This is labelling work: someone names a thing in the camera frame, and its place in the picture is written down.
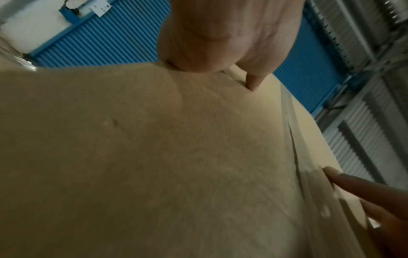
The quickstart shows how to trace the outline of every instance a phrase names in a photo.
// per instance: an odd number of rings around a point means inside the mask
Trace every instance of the brown cardboard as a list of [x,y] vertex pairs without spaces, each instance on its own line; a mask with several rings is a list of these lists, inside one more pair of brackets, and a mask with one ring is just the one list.
[[0,73],[0,257],[363,257],[314,120],[274,76],[255,93],[243,76]]

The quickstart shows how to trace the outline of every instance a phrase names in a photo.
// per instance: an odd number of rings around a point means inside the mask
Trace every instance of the hand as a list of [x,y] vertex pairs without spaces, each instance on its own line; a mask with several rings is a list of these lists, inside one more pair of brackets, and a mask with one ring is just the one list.
[[304,0],[170,0],[157,40],[158,57],[190,72],[233,64],[254,91],[295,42]]
[[408,193],[346,175],[332,167],[323,171],[332,183],[361,198],[366,215],[381,225],[373,240],[386,252],[386,257],[408,257]]

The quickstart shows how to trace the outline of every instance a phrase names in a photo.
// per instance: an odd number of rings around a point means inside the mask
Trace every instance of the sticker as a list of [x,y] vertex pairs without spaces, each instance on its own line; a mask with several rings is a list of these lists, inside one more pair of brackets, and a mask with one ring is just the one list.
[[98,17],[104,15],[111,7],[107,0],[96,0],[91,3],[91,10],[98,15]]

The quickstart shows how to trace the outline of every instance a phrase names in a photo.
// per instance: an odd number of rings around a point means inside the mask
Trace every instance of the white wall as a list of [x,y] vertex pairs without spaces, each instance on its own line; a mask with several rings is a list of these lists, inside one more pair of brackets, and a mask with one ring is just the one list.
[[[69,0],[67,6],[76,8],[86,0]],[[66,29],[71,24],[58,11],[63,0],[37,0],[9,18],[0,29],[18,51],[29,53]],[[90,12],[81,9],[81,15]]]

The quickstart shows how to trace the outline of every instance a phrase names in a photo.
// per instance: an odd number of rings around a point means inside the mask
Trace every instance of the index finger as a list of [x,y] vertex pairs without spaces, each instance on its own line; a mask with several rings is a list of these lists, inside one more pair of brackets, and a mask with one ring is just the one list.
[[330,181],[343,190],[383,207],[400,219],[408,220],[408,193],[341,173],[332,167],[325,167],[323,171]]

